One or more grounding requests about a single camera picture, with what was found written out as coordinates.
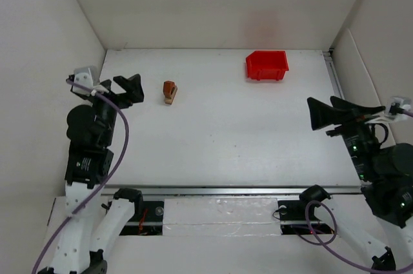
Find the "white enclosure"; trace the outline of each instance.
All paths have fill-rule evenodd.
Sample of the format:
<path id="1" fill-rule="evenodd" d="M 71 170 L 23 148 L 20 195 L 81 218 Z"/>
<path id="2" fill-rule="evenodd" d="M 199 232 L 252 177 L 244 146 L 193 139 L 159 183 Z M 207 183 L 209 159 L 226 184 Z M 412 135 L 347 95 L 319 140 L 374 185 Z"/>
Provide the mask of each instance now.
<path id="1" fill-rule="evenodd" d="M 331 46 L 345 98 L 374 106 L 413 97 L 412 13 L 413 0 L 0 0 L 1 271 L 29 273 L 44 234 L 61 221 L 63 198 L 53 200 L 63 195 L 66 116 L 82 103 L 65 84 L 74 68 L 143 77 L 146 101 L 125 112 L 132 134 L 114 186 L 296 191 L 318 183 L 348 192 L 359 181 L 344 144 L 311 131 L 305 99 L 334 93 L 323 56 Z M 256 49 L 288 50 L 283 82 L 245 79 L 245 57 Z M 162 101 L 168 79 L 179 88 L 172 106 Z M 413 143 L 412 123 L 391 126 L 388 144 Z M 118 120 L 116 155 L 122 129 Z M 377 231 L 362 196 L 350 197 L 344 207 Z M 198 239 L 177 235 L 186 226 L 170 237 L 124 237 L 112 271 L 349 273 L 325 251 L 271 233 L 267 218 L 269 237 L 212 238 L 210 228 Z M 332 247 L 357 260 L 341 240 Z"/>

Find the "white wall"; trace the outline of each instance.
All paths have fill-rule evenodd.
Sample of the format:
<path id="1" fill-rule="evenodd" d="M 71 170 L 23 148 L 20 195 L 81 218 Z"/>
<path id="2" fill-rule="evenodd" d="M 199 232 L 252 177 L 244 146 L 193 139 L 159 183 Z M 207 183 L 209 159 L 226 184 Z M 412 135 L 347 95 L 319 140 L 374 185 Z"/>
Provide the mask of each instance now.
<path id="1" fill-rule="evenodd" d="M 43 248 L 53 204 L 54 197 L 44 195 L 0 198 L 1 273 L 31 272 Z"/>
<path id="2" fill-rule="evenodd" d="M 76 0 L 0 0 L 0 197 L 61 192 L 65 79 L 104 54 Z"/>
<path id="3" fill-rule="evenodd" d="M 413 0 L 361 0 L 333 58 L 345 97 L 386 104 L 413 98 Z M 413 142 L 413 121 L 392 125 L 397 142 Z"/>
<path id="4" fill-rule="evenodd" d="M 107 48 L 328 50 L 355 0 L 79 0 Z"/>

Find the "white table surface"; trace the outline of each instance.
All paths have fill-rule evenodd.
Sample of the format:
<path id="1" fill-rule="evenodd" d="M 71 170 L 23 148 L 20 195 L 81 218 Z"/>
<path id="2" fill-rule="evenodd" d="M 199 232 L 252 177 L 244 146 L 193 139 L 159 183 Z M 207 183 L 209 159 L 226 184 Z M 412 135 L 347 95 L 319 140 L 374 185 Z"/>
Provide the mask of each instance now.
<path id="1" fill-rule="evenodd" d="M 342 139 L 310 127 L 307 98 L 334 94 L 322 52 L 287 51 L 290 71 L 278 83 L 246 79 L 252 52 L 108 51 L 101 80 L 140 73 L 145 92 L 125 110 L 129 147 L 109 184 L 358 186 Z M 178 87 L 172 106 L 163 102 L 167 80 Z M 114 161 L 123 139 L 118 119 Z"/>

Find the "white panel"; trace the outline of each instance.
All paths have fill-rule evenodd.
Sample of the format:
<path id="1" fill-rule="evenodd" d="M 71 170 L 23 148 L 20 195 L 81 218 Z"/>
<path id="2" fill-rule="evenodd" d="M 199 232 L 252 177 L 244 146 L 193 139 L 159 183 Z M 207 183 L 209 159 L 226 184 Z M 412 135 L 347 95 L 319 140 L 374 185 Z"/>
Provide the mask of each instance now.
<path id="1" fill-rule="evenodd" d="M 355 0 L 79 0 L 107 48 L 327 50 Z"/>
<path id="2" fill-rule="evenodd" d="M 391 95 L 413 97 L 412 15 L 413 0 L 362 0 L 349 27 L 359 58 L 383 104 Z M 343 54 L 337 51 L 334 58 L 354 53 L 354 46 L 341 44 L 340 52 Z M 353 71 L 357 67 L 347 62 L 340 69 Z M 363 95 L 366 90 L 360 86 L 351 89 L 353 95 L 358 92 Z M 392 131 L 397 142 L 413 142 L 413 121 L 393 124 Z"/>
<path id="3" fill-rule="evenodd" d="M 362 106 L 381 105 L 372 79 L 348 28 L 343 31 L 337 43 L 333 59 L 337 77 L 346 100 Z M 377 129 L 376 133 L 379 140 L 383 140 L 383 130 Z M 393 133 L 389 131 L 388 139 L 384 146 L 392 146 L 394 144 Z"/>
<path id="4" fill-rule="evenodd" d="M 54 197 L 0 199 L 1 273 L 30 273 L 46 235 Z"/>
<path id="5" fill-rule="evenodd" d="M 0 0 L 0 196 L 63 191 L 74 68 L 105 54 L 76 0 Z"/>
<path id="6" fill-rule="evenodd" d="M 273 197 L 200 197 L 165 200 L 163 235 L 267 237 L 280 235 Z"/>
<path id="7" fill-rule="evenodd" d="M 245 79 L 251 52 L 109 51 L 101 79 L 140 73 L 145 91 L 144 103 L 125 110 L 129 147 L 110 183 L 357 186 L 343 140 L 310 127 L 307 98 L 333 95 L 322 52 L 287 51 L 290 71 L 280 83 Z M 166 80 L 178 86 L 172 106 L 163 102 Z M 118 121 L 114 159 L 124 134 Z"/>

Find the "small wooden block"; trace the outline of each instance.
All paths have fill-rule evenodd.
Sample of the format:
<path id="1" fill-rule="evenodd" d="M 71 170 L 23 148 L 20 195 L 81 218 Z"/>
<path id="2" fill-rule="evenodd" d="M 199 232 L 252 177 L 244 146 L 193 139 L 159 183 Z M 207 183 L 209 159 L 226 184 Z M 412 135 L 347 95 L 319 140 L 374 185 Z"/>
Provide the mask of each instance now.
<path id="1" fill-rule="evenodd" d="M 163 94 L 165 96 L 165 103 L 172 104 L 178 87 L 172 81 L 166 81 L 163 83 Z"/>

